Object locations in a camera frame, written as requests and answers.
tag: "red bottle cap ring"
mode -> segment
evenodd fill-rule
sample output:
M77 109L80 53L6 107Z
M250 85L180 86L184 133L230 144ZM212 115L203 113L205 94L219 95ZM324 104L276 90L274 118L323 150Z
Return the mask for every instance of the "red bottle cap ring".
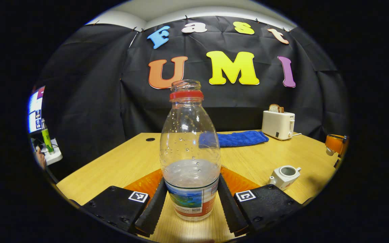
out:
M202 94L202 91L200 90L184 90L184 91L176 91L169 95L171 100L178 99L178 98L204 98L204 94Z

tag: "colorful foam letters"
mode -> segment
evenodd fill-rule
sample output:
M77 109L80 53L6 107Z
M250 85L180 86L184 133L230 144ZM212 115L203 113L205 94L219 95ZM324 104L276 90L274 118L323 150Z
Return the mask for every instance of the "colorful foam letters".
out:
M284 73L283 85L285 87L295 88L296 84L293 81L292 69L290 69L291 61L289 60L289 58L286 57L278 56L277 58L278 60L280 60L281 66L283 67L283 73Z
M255 31L251 29L248 23L244 22L233 22L233 26L235 26L235 30L242 34L254 34Z
M210 84L225 84L226 78L222 76L222 70L231 83L235 83L239 71L241 71L241 84L258 85L259 79L256 78L255 68L253 67L253 58L250 52L240 51L232 62L222 51L207 52L207 57L211 58L213 77L210 78Z
M187 60L187 57L174 57L171 59L171 62L175 63L175 69L173 71L173 77L171 79L162 78L163 65L166 63L166 60L155 60L150 62L150 77L148 82L150 86L155 89L167 89L172 86L172 83L178 80L182 80L184 76L184 62Z
M158 31L150 34L147 39L150 39L154 43L154 49L157 49L164 43L166 43L169 38L164 38L164 36L169 36L169 32L166 31L166 29L169 29L170 26L163 26Z
M184 33L192 33L192 32L202 33L207 31L205 26L206 25L204 23L189 23L186 24L185 28L183 28L181 31Z
M276 37L277 40L279 40L281 43L288 45L289 41L283 39L283 34L276 31L275 29L267 29L267 31L273 33L274 37Z

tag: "blue letter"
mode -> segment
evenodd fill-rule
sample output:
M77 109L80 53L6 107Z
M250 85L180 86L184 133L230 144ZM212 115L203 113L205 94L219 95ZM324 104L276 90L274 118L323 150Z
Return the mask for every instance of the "blue letter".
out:
M150 34L149 37L147 37L147 39L153 41L154 49L157 49L159 46L163 45L169 40L169 38L163 38L164 36L169 36L169 32L165 31L165 29L169 29L169 28L170 28L169 26L164 26L160 28L158 31Z

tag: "blue towel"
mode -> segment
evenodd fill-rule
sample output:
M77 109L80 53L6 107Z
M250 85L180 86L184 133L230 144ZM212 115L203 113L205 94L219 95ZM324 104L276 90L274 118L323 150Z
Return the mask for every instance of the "blue towel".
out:
M220 147L249 146L269 140L261 131L234 132L233 134L217 134L217 136Z
M220 147L249 146L258 143L268 142L268 137L261 131L234 132L233 134L217 134ZM199 137L199 148L216 146L213 133L203 133Z

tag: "wooden table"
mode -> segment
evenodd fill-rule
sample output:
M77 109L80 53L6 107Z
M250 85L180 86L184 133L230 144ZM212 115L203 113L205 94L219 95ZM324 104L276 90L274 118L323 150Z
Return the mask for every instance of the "wooden table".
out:
M156 140L146 141L150 137ZM57 186L67 198L80 205L108 186L124 187L160 168L159 141L159 133L141 133L75 171ZM324 143L304 135L284 141L270 137L268 142L258 145L221 148L222 165L261 186L267 184L273 170L280 166L301 167L300 177L285 190L299 203L320 192L333 176L336 160L337 153L332 157L327 155ZM235 237L229 232L217 194L210 217L199 222L179 218L167 195L155 232L149 239L162 243L196 243L232 238Z

